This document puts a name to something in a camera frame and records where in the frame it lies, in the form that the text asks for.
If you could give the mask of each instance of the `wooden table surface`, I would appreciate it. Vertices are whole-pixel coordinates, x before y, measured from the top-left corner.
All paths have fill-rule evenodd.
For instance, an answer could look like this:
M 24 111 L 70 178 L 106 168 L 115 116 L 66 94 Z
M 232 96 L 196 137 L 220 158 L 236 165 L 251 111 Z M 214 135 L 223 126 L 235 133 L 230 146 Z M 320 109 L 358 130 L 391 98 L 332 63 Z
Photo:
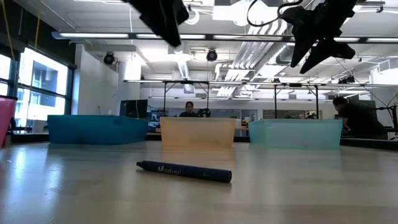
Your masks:
M 230 184 L 137 161 L 233 171 Z M 397 223 L 398 154 L 31 144 L 0 150 L 0 223 Z

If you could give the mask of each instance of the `light blue plastic bin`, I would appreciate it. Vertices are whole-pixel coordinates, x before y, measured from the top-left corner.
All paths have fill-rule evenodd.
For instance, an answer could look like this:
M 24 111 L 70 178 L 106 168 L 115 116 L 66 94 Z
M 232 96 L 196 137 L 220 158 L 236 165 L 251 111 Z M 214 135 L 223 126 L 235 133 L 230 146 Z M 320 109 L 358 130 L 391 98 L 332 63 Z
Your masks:
M 117 145 L 145 141 L 148 122 L 111 115 L 49 115 L 52 144 Z
M 268 148 L 339 149 L 342 127 L 335 119 L 264 119 L 249 123 L 249 133 Z

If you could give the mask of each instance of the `man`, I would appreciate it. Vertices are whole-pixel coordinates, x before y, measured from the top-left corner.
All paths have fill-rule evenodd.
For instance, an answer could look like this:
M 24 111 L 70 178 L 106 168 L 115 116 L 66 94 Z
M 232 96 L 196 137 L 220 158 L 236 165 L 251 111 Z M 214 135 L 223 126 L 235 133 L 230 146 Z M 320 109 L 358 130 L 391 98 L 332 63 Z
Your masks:
M 191 101 L 188 101 L 185 104 L 185 112 L 182 112 L 180 114 L 181 118 L 197 118 L 198 115 L 193 112 L 193 103 Z
M 377 118 L 372 116 L 372 109 L 351 105 L 343 97 L 335 98 L 333 105 L 339 117 L 344 118 L 344 126 L 352 131 L 355 137 L 388 140 L 387 131 Z

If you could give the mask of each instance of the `blue crayon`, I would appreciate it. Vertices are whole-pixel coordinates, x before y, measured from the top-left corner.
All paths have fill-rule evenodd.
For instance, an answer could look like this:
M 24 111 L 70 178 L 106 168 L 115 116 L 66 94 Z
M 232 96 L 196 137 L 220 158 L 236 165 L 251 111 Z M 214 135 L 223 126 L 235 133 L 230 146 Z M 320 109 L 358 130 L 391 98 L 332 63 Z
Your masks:
M 214 180 L 224 183 L 229 183 L 232 179 L 232 172 L 230 170 L 169 164 L 154 161 L 140 161 L 137 162 L 137 166 L 152 172 L 180 175 L 183 177 L 192 177 L 203 180 Z

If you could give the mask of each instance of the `translucent bin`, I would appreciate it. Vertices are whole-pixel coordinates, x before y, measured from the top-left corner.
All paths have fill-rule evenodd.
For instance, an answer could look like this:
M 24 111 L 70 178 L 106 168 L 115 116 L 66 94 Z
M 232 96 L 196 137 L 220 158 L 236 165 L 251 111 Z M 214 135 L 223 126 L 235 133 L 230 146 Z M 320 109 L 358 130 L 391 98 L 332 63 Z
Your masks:
M 111 115 L 49 115 L 53 144 L 118 145 L 145 141 L 148 122 Z
M 342 127 L 335 119 L 264 119 L 249 123 L 249 133 L 269 148 L 339 149 Z
M 164 146 L 232 147 L 234 118 L 167 118 L 160 119 Z

